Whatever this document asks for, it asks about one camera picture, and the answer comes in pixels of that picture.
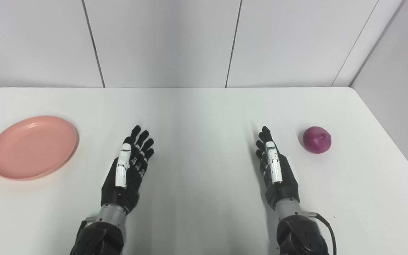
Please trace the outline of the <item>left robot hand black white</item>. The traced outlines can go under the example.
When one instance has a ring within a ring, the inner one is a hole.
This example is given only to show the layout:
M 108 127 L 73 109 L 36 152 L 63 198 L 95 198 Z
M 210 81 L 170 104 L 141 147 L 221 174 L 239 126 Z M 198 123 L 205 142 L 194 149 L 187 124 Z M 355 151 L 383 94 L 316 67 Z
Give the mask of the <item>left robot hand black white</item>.
M 140 198 L 139 189 L 154 155 L 154 139 L 136 125 L 123 141 L 101 188 L 101 206 L 116 205 L 130 213 Z

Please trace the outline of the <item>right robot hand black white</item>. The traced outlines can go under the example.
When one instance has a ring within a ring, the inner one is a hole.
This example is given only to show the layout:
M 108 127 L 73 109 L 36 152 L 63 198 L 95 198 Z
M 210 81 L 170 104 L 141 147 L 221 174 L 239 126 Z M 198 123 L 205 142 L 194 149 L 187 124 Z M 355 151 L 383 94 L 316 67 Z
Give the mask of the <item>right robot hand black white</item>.
M 266 186 L 266 202 L 275 209 L 280 200 L 300 201 L 298 182 L 288 158 L 281 154 L 271 131 L 263 126 L 256 141 L 256 156 L 260 160 L 260 172 Z

